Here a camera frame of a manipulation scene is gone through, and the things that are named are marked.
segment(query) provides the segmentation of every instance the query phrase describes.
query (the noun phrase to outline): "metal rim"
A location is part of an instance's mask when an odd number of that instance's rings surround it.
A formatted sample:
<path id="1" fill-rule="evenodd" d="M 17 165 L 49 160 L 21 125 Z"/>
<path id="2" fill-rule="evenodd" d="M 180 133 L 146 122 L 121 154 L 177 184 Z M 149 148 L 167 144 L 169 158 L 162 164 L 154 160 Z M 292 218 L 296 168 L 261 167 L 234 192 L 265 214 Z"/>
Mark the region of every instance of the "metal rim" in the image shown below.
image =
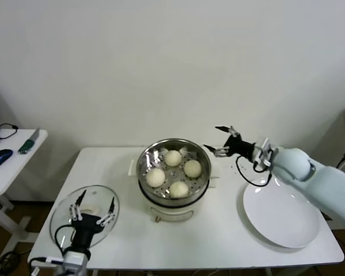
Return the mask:
<path id="1" fill-rule="evenodd" d="M 190 183 L 192 185 L 192 187 L 191 187 L 192 190 L 190 190 L 190 194 L 186 197 L 181 197 L 181 198 L 170 198 L 170 197 L 165 198 L 165 196 L 162 197 L 161 194 L 158 193 L 156 189 L 151 190 L 150 187 L 147 187 L 147 184 L 145 183 L 145 179 L 144 179 L 145 170 L 143 168 L 143 162 L 145 162 L 145 157 L 147 155 L 151 156 L 151 153 L 155 149 L 157 149 L 159 151 L 159 150 L 161 150 L 161 148 L 164 148 L 166 146 L 166 148 L 170 150 L 171 147 L 174 148 L 174 146 L 176 146 L 175 143 L 176 143 L 178 148 L 181 145 L 183 145 L 183 146 L 186 145 L 187 148 L 190 150 L 189 151 L 190 153 L 193 152 L 194 154 L 196 154 L 197 156 L 200 157 L 198 159 L 198 161 L 203 160 L 203 163 L 201 163 L 201 164 L 204 168 L 205 177 L 204 178 L 198 178 L 197 183 L 196 183 L 196 180 L 194 178 L 188 178 L 186 175 L 184 175 L 184 177 L 188 181 L 187 184 Z M 183 166 L 183 163 L 181 163 L 179 168 L 180 168 L 180 170 L 183 171 L 182 166 Z M 139 156 L 138 161 L 137 161 L 136 171 L 137 171 L 139 187 L 140 187 L 142 193 L 144 194 L 144 196 L 148 200 L 150 200 L 154 204 L 157 204 L 157 205 L 165 207 L 165 208 L 181 208 L 183 206 L 189 206 L 190 204 L 195 203 L 198 199 L 200 199 L 205 194 L 205 192 L 208 188 L 208 184 L 209 184 L 209 176 L 211 173 L 211 162 L 210 162 L 210 159 L 208 157 L 208 154 L 204 151 L 204 149 L 192 141 L 185 140 L 185 139 L 179 139 L 179 138 L 163 139 L 163 140 L 160 140 L 160 141 L 157 141 L 157 142 L 151 144 L 141 153 L 141 155 Z"/>

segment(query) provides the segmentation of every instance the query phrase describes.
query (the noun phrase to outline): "white robotic arm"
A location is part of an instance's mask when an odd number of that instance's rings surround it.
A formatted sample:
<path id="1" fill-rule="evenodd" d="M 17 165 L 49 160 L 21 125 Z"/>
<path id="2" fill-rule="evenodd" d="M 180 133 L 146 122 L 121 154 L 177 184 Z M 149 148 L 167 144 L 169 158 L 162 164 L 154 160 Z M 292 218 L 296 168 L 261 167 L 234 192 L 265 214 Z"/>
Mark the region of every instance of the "white robotic arm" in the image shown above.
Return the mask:
<path id="1" fill-rule="evenodd" d="M 283 183 L 293 186 L 314 206 L 345 226 L 344 172 L 322 165 L 300 149 L 274 147 L 268 139 L 250 144 L 243 141 L 232 127 L 217 128 L 231 135 L 223 148 L 215 149 L 205 145 L 215 156 L 239 154 L 245 157 L 254 164 L 256 172 L 269 171 L 270 177 L 273 175 Z"/>

